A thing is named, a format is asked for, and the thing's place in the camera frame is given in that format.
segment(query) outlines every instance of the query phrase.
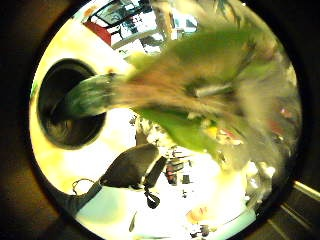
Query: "red object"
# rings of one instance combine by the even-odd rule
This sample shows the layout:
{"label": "red object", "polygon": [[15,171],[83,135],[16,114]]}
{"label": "red object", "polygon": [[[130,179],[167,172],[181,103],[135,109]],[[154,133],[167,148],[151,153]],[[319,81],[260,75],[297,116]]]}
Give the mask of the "red object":
{"label": "red object", "polygon": [[83,23],[87,28],[89,28],[92,32],[97,34],[104,42],[111,46],[111,34],[107,31],[107,29],[99,26],[94,22],[85,22]]}

